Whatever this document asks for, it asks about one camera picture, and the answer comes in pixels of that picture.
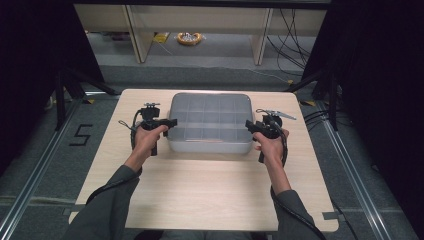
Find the wrist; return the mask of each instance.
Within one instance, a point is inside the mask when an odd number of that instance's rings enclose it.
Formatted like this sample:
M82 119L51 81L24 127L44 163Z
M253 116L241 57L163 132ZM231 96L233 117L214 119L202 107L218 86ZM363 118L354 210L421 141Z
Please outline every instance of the wrist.
M146 159L147 157L144 157L143 155L139 154L139 152L134 149L134 151L125 161L124 165L131 168L134 172L138 172L140 171Z

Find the container lid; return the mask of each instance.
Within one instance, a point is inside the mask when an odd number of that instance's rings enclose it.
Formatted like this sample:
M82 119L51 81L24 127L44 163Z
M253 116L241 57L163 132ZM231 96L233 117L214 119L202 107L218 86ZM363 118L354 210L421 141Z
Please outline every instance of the container lid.
M178 125L168 133L169 141L250 143L245 127L253 121L250 98L245 94L178 93L172 99L170 119Z

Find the yellow object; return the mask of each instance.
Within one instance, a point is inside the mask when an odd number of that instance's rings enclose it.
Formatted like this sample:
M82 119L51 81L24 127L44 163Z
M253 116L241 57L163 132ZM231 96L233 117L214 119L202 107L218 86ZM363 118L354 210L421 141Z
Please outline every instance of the yellow object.
M198 44L202 40L202 34L200 33L178 33L177 41L180 44L193 46Z
M166 40L168 39L168 36L169 36L169 32L156 33L155 37L153 38L153 41L157 43L165 43Z

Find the controller cable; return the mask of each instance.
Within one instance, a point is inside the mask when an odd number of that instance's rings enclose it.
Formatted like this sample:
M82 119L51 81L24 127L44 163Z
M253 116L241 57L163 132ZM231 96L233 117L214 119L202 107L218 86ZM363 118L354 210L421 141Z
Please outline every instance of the controller cable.
M288 154L287 137L283 133L283 131L281 130L281 127L275 121L271 121L270 124L273 124L275 126L275 129L277 129L277 131L278 131L278 133L280 134L280 137L281 137L281 143L283 144L283 149L284 149L283 157L282 157L281 161L282 161L283 167L284 167L286 160L287 160L287 154ZM302 224L304 224L306 227L308 227L320 239L326 239L324 234L322 234L322 232L314 224L312 224L308 219L304 218L303 216L299 215L298 213L296 213L295 211L293 211L292 209L290 209L289 207L287 207L286 205L281 203L277 199L277 196L275 195L274 190L272 189L272 186L271 186L271 189L270 189L270 193L271 193L271 198L272 198L274 204L281 207L284 211L289 213L292 217L294 217L295 219L300 221Z
M122 121L122 120L119 120L118 121L120 124L124 125L125 127L127 127L131 131L131 147L132 147L132 149L134 149L134 147L135 147L135 134L137 132L137 128L140 126L140 124L136 123L137 115L138 114L141 114L141 110L138 110L135 113L134 119L133 119L133 123L132 123L132 126L131 127L128 126L128 124L126 122ZM99 187L93 193L91 193L91 195L88 197L85 205L88 205L97 195L99 195L100 193L102 193L104 191L107 191L107 190L109 190L111 188L115 188L115 187L124 185L124 184L126 184L128 182L132 182L132 181L138 179L139 176L141 175L141 172L142 171L143 171L143 168L140 169L140 171L137 174L137 177L133 177L133 178L130 178L130 179L121 179L121 180L118 180L116 182L111 182L111 183L108 183L108 184L106 184L104 186Z

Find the black panel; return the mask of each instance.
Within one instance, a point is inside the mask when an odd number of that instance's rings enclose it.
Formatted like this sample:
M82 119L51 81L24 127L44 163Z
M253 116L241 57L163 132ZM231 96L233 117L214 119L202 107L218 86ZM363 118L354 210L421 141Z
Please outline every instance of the black panel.
M423 239L424 8L414 3L378 8L341 84L372 159Z
M1 174L43 113L63 66L99 82L103 76L72 4L0 1L0 36Z

